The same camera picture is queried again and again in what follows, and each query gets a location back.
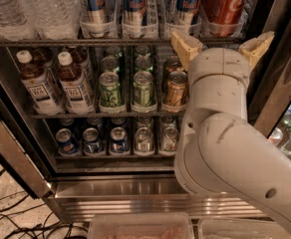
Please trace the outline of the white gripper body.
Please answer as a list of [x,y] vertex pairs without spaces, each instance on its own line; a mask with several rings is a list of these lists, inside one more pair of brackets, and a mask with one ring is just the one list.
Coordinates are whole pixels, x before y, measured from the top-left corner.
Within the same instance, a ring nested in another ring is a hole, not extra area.
[[248,60],[237,51],[211,48],[201,52],[189,64],[188,78],[192,85],[209,76],[227,76],[249,86],[250,66]]

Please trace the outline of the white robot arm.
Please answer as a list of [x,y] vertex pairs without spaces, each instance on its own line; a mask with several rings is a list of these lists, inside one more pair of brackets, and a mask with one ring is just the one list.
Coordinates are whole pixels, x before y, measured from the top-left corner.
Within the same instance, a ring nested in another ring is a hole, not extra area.
[[291,160],[247,122],[250,73],[274,33],[250,39],[236,51],[205,50],[198,39],[178,31],[170,39],[189,81],[174,160],[178,183],[197,196],[233,194],[291,235]]

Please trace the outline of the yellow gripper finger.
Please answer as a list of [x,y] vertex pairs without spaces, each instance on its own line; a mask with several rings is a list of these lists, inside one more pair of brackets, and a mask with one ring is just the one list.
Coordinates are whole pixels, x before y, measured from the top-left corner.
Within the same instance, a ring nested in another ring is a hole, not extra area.
[[252,38],[239,46],[238,52],[248,60],[251,70],[254,70],[259,60],[265,55],[274,37],[275,33],[269,31],[262,33],[258,37]]
[[199,39],[179,31],[170,34],[170,42],[176,51],[183,68],[187,71],[190,63],[202,52]]

